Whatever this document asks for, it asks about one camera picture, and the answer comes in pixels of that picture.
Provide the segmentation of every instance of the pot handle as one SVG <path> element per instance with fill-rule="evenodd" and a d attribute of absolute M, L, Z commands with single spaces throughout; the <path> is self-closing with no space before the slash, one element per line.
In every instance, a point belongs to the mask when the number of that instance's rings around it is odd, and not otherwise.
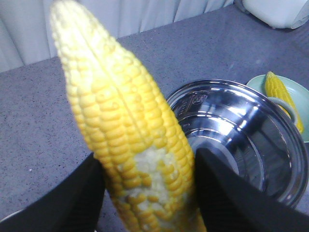
<path fill-rule="evenodd" d="M 268 97 L 273 103 L 281 106 L 283 109 L 286 110 L 286 112 L 289 114 L 292 122 L 296 125 L 297 124 L 297 114 L 295 110 L 293 109 L 292 106 L 290 106 L 286 101 L 280 99 L 280 98 L 275 98 L 275 97 Z"/>

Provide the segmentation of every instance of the kitchen counter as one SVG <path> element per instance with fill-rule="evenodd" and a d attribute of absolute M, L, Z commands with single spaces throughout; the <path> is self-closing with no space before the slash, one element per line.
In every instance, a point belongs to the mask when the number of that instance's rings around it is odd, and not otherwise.
<path fill-rule="evenodd" d="M 136 54 L 167 96 L 198 79 L 245 84 L 268 71 L 309 88 L 308 33 L 309 23 L 272 29 L 232 5 L 118 41 Z M 57 186 L 90 151 L 66 100 L 58 58 L 0 73 L 0 102 L 3 218 Z M 297 209 L 309 215 L 309 188 Z M 122 230 L 108 198 L 100 228 Z"/>

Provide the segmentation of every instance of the stainless steel pot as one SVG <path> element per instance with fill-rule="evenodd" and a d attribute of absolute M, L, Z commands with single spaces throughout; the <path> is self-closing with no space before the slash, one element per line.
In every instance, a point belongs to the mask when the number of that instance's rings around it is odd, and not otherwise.
<path fill-rule="evenodd" d="M 294 207 L 308 181 L 308 156 L 290 118 L 257 91 L 207 79 L 168 98 L 194 151 L 207 147 L 239 176 Z"/>

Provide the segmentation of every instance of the corn on the cob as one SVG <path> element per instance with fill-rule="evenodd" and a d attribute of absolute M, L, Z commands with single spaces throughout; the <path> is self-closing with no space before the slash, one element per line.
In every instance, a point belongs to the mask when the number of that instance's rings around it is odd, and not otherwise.
<path fill-rule="evenodd" d="M 73 0 L 53 3 L 51 26 L 72 111 L 126 228 L 205 231 L 192 149 L 141 62 Z"/>
<path fill-rule="evenodd" d="M 286 89 L 284 83 L 273 72 L 268 72 L 266 74 L 265 91 L 266 91 L 266 95 L 268 97 L 280 98 L 280 99 L 284 100 L 285 102 L 287 102 L 290 106 L 293 107 L 293 109 L 295 110 L 296 115 L 297 115 L 296 127 L 298 128 L 299 132 L 302 133 L 304 131 L 304 126 L 303 126 L 303 123 L 301 121 L 300 115 L 297 111 L 297 108 L 296 108 L 296 106 L 293 102 L 293 99 L 291 98 L 291 96 L 290 96 L 288 90 Z"/>

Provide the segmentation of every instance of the light green plate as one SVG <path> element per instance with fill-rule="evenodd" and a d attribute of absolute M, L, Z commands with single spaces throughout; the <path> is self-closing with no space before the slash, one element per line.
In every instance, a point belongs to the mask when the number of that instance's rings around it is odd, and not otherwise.
<path fill-rule="evenodd" d="M 266 95 L 265 93 L 265 76 L 259 75 L 252 78 L 247 86 L 257 90 L 258 92 Z M 292 81 L 286 77 L 278 76 L 280 80 L 284 83 L 286 89 L 291 95 L 292 100 L 298 110 L 300 118 L 304 125 L 304 132 L 301 134 L 305 143 L 309 143 L 309 91 L 301 86 L 299 83 Z"/>

